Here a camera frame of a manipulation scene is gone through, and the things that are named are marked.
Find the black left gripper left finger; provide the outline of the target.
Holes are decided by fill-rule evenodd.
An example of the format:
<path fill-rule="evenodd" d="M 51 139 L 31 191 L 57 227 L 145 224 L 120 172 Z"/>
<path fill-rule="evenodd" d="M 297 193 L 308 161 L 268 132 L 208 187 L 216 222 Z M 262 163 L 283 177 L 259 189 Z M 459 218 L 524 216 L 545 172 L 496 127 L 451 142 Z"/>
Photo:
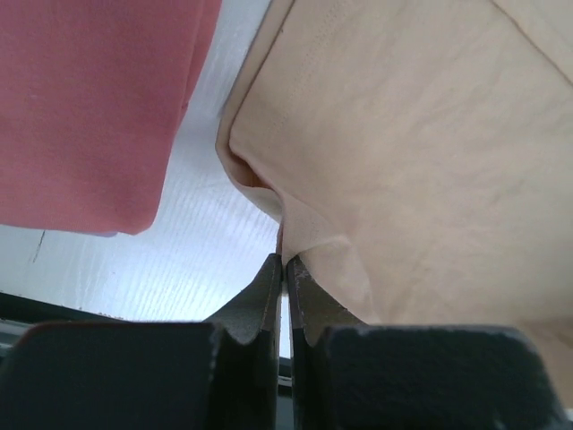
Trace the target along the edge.
<path fill-rule="evenodd" d="M 202 322 L 137 322 L 143 350 L 62 373 L 5 373 L 4 429 L 271 429 L 276 423 L 282 266 Z"/>

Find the beige t shirt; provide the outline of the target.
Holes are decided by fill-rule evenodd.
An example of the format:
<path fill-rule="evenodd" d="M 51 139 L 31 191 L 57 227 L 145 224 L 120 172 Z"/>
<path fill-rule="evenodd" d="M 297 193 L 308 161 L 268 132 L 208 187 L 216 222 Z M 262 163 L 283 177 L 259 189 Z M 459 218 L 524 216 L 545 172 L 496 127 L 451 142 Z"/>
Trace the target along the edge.
<path fill-rule="evenodd" d="M 274 1 L 216 148 L 357 317 L 514 326 L 571 398 L 571 2 Z"/>

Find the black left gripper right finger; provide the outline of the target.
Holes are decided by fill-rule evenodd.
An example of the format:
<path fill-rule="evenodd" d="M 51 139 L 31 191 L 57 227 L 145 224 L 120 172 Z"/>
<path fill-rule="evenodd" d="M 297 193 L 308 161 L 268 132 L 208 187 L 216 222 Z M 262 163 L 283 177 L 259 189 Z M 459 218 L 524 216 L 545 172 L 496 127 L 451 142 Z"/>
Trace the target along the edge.
<path fill-rule="evenodd" d="M 565 429 L 537 350 L 489 325 L 369 325 L 286 266 L 298 429 Z"/>

